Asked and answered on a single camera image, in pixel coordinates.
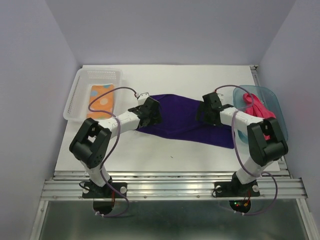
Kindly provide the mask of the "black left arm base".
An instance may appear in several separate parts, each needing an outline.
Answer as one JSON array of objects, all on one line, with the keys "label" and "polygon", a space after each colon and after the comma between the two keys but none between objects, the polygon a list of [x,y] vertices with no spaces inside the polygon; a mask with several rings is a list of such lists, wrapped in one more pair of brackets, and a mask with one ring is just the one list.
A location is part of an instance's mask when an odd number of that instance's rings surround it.
[{"label": "black left arm base", "polygon": [[[82,198],[93,200],[92,207],[96,216],[103,218],[114,218],[124,214],[129,208],[127,200],[128,184],[126,182],[109,182],[103,187],[97,186],[91,180],[81,181],[79,187],[82,189]],[[124,199],[127,207],[120,213],[113,213],[116,200]]]}]

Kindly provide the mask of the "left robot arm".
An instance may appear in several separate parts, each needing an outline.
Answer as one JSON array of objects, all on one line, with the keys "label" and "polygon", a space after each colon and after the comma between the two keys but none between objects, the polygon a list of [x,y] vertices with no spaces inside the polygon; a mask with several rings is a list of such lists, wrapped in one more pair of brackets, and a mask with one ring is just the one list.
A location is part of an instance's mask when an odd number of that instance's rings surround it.
[{"label": "left robot arm", "polygon": [[83,165],[100,197],[111,193],[111,176],[104,167],[110,140],[115,138],[118,141],[120,134],[162,122],[159,101],[146,96],[138,102],[140,105],[116,117],[100,121],[87,118],[69,145],[69,151]]}]

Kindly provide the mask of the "orange polka dot towel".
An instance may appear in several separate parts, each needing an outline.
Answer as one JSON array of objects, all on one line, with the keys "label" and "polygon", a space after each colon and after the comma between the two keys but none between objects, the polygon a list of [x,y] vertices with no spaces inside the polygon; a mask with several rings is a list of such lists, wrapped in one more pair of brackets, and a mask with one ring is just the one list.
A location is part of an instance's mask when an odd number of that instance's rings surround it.
[{"label": "orange polka dot towel", "polygon": [[113,84],[93,85],[91,87],[88,104],[90,105],[93,102],[90,107],[93,111],[87,111],[87,118],[92,118],[94,120],[104,120],[112,117],[110,114],[104,113],[102,111],[113,113],[115,92],[113,91],[102,97],[100,96],[109,92],[110,90],[113,90],[114,88],[115,86]]}]

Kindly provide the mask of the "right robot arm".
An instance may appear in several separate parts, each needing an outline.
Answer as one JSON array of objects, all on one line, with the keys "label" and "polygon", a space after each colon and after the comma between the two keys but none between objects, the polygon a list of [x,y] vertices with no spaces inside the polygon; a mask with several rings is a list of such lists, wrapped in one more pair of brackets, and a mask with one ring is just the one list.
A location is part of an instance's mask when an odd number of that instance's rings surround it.
[{"label": "right robot arm", "polygon": [[278,120],[274,117],[261,118],[249,115],[230,104],[223,105],[216,92],[202,96],[196,119],[214,126],[230,126],[232,131],[247,135],[249,158],[240,162],[235,180],[230,182],[231,192],[242,195],[248,184],[255,181],[274,161],[289,151],[288,144]]}]

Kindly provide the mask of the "purple towel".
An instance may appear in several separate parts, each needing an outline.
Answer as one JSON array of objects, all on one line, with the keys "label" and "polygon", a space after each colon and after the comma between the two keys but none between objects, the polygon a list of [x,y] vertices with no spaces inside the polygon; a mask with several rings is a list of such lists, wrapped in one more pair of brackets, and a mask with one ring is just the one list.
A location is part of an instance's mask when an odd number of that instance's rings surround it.
[{"label": "purple towel", "polygon": [[157,137],[208,144],[233,149],[229,126],[214,126],[196,120],[199,100],[175,94],[152,95],[160,103],[162,122],[138,129],[138,132]]}]

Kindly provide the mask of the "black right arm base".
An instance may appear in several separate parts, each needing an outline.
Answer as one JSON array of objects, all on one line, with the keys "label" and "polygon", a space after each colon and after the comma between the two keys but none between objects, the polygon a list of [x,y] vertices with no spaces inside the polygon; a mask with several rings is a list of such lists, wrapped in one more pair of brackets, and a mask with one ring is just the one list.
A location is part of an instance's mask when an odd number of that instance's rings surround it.
[{"label": "black right arm base", "polygon": [[252,206],[251,198],[259,197],[261,194],[256,180],[242,184],[234,173],[230,181],[215,182],[211,195],[214,198],[229,199],[233,211],[247,214]]}]

